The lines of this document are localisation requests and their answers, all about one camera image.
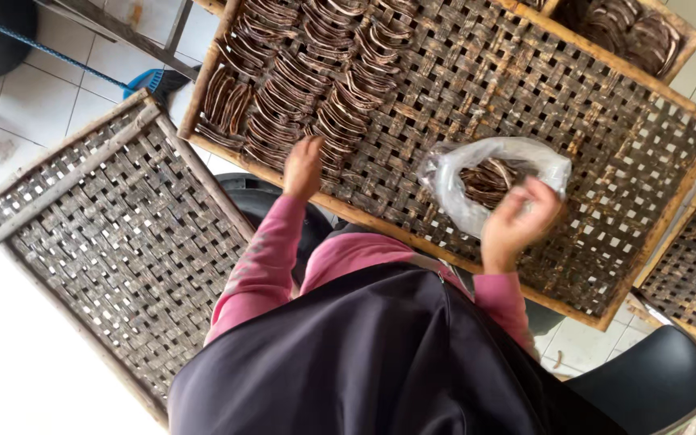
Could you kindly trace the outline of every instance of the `pink sleeve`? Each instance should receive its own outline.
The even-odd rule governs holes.
[[[279,197],[257,229],[211,315],[203,345],[224,331],[289,301],[305,202]]]
[[[474,303],[485,310],[523,349],[536,356],[517,272],[474,275]]]

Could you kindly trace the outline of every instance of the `white tile floor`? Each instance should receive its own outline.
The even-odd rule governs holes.
[[[93,0],[104,6],[104,0]],[[105,8],[157,42],[164,42],[170,29],[171,15],[178,0],[115,0]],[[138,14],[135,8],[143,5]],[[667,6],[696,26],[696,1],[668,0]],[[75,60],[86,63],[123,82],[162,63],[137,50],[88,32],[51,12],[40,11],[38,39]],[[213,38],[218,19],[194,7],[178,47],[179,59],[200,63]],[[672,87],[696,102],[696,54],[672,83]],[[189,100],[191,87],[175,95],[172,117],[178,124]],[[15,168],[34,158],[36,153],[60,141],[106,112],[121,101],[122,91],[80,69],[44,54],[34,52],[26,62],[10,74],[0,77],[0,181]],[[209,168],[219,172],[244,172],[216,155],[199,150]],[[687,198],[679,214],[688,204]],[[327,213],[334,222],[336,218]],[[556,371],[577,375],[591,370],[650,333],[650,328],[631,313],[620,310],[608,331],[601,333],[567,319],[546,334],[536,338],[536,346],[544,355],[542,363],[551,368],[557,352],[563,354]]]

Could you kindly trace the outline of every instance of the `plastic bag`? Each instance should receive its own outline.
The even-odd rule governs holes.
[[[466,186],[460,177],[464,168],[476,167],[493,157],[525,173],[535,173],[561,199],[566,197],[566,184],[571,175],[571,160],[548,146],[528,138],[497,137],[470,143],[439,142],[431,147],[420,163],[416,175],[427,187],[459,230],[480,238],[490,210],[466,197]]]

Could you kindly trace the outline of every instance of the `woman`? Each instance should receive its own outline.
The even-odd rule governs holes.
[[[561,208],[532,177],[485,224],[473,301],[441,262],[369,232],[330,235],[290,300],[322,144],[292,150],[206,347],[175,377],[174,435],[624,432],[531,356],[515,261]]]

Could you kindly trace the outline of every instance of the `hand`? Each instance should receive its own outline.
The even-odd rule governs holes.
[[[307,202],[321,188],[321,147],[324,138],[305,136],[284,165],[284,194]]]
[[[530,211],[523,211],[529,201]],[[513,272],[517,255],[536,242],[551,227],[561,202],[557,194],[533,176],[523,186],[513,187],[483,226],[481,250],[484,273]]]

